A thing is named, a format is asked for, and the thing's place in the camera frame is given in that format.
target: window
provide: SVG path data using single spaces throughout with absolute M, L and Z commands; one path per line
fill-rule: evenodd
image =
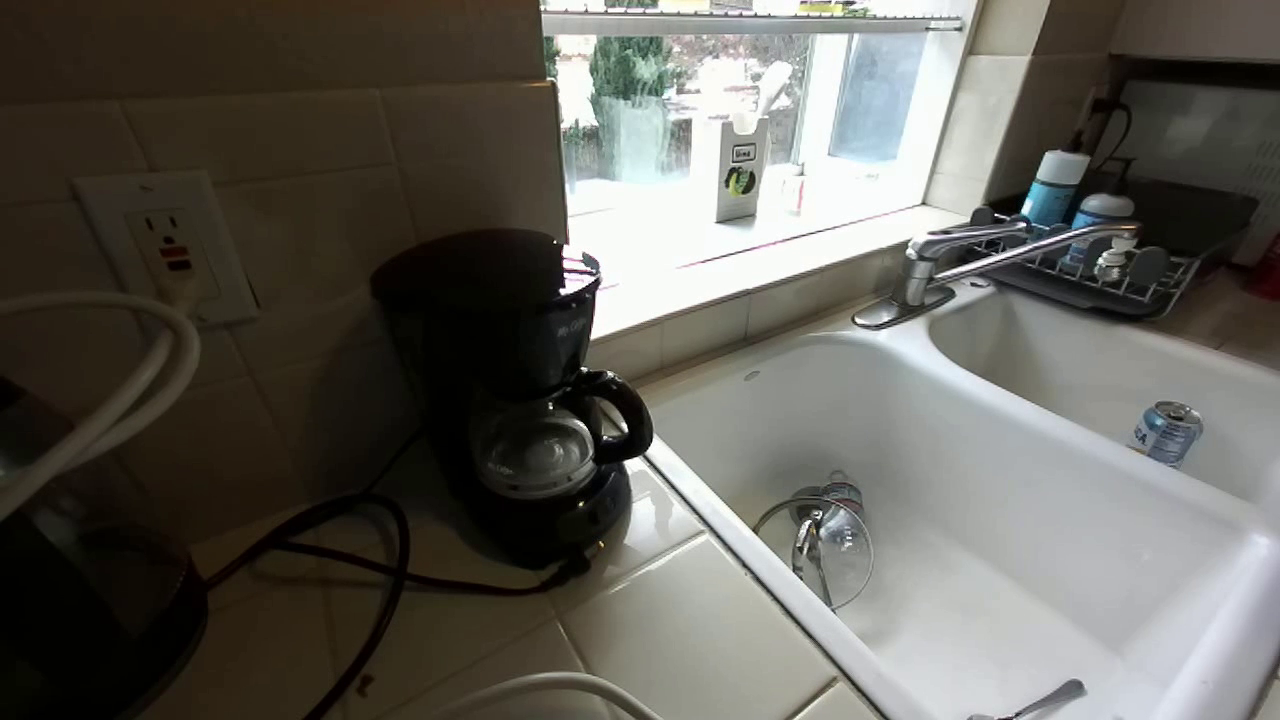
M 920 204 L 969 15 L 972 0 L 543 0 L 573 241 L 612 277 L 660 272 Z M 763 158 L 760 186 L 737 186 L 752 220 L 717 220 L 718 134 Z

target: black coffee maker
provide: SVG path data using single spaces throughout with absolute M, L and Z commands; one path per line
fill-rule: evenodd
M 543 233 L 484 228 L 393 255 L 372 293 L 481 541 L 523 568 L 595 545 L 629 509 L 624 459 L 650 444 L 642 400 L 584 367 L 598 263 Z

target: potted plant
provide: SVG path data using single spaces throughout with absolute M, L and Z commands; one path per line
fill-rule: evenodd
M 591 108 L 617 181 L 650 181 L 668 162 L 672 53 L 660 35 L 598 35 L 591 53 Z

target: white cable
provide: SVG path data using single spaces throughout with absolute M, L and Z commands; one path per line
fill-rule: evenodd
M 20 506 L 28 506 L 58 471 L 67 471 L 67 467 L 76 467 L 76 466 L 122 444 L 141 427 L 148 427 L 159 413 L 169 413 L 176 404 L 176 396 L 192 384 L 194 366 L 198 366 L 198 334 L 194 334 L 194 323 L 186 317 L 179 317 L 176 309 L 145 301 L 145 298 L 117 298 L 117 293 L 20 298 L 20 301 L 2 301 L 0 317 L 55 314 L 55 309 L 133 309 L 133 314 L 148 314 L 148 317 L 165 321 L 165 335 L 152 342 L 152 348 L 129 374 L 129 381 L 102 404 L 94 404 L 65 440 L 55 440 L 28 467 L 2 478 L 2 484 L 0 484 L 0 520 L 10 516 Z
M 473 698 L 448 706 L 441 718 L 465 718 L 465 712 L 476 712 L 481 706 L 495 706 L 495 701 L 523 698 L 523 691 L 543 691 L 543 687 L 591 691 L 591 698 L 606 701 L 612 707 L 624 707 L 630 720 L 660 720 L 630 691 L 624 691 L 624 687 L 617 687 L 617 686 L 606 686 L 604 676 L 591 676 L 591 674 L 511 676 L 511 682 L 486 686 L 484 691 L 473 691 Z

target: sink basin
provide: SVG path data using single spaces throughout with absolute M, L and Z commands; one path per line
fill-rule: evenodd
M 978 367 L 983 348 L 950 356 Z M 1056 720 L 1229 720 L 1267 682 L 1271 526 L 955 374 L 929 321 L 787 335 L 647 384 L 647 404 L 660 478 L 889 718 L 1009 712 L 1077 676 L 1087 698 Z M 863 577 L 837 610 L 752 533 L 833 471 L 873 528 L 833 568 Z
M 1280 516 L 1274 374 L 1011 293 L 969 293 L 929 334 L 969 374 L 1122 448 L 1148 404 L 1193 404 L 1202 438 L 1180 471 Z

